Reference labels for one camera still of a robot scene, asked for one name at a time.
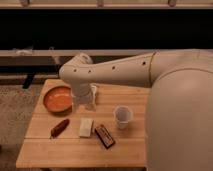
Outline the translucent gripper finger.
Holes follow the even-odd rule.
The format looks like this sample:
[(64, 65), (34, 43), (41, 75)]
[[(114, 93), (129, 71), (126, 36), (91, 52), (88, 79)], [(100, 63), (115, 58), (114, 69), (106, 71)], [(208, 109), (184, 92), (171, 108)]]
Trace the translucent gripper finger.
[(79, 99), (78, 97), (72, 96), (72, 112), (76, 113), (79, 108)]
[(91, 92), (89, 94), (89, 101), (86, 104), (86, 109), (90, 111), (96, 110), (96, 97), (97, 97), (98, 87), (96, 85), (91, 86)]

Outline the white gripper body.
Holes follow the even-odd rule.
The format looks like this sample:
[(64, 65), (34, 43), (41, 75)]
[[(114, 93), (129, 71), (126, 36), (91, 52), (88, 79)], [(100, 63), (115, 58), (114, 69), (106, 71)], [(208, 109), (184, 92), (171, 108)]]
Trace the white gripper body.
[(72, 95), (78, 98), (86, 97), (87, 95), (92, 93), (92, 86), (88, 83), (72, 84), (71, 89)]

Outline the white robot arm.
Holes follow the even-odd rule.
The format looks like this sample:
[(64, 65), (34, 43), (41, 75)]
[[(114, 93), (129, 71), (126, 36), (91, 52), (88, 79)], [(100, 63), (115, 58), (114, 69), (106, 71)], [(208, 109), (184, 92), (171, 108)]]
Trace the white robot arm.
[(147, 171), (213, 171), (213, 53), (155, 51), (98, 64), (80, 53), (59, 75), (75, 105), (93, 100), (93, 83), (148, 88)]

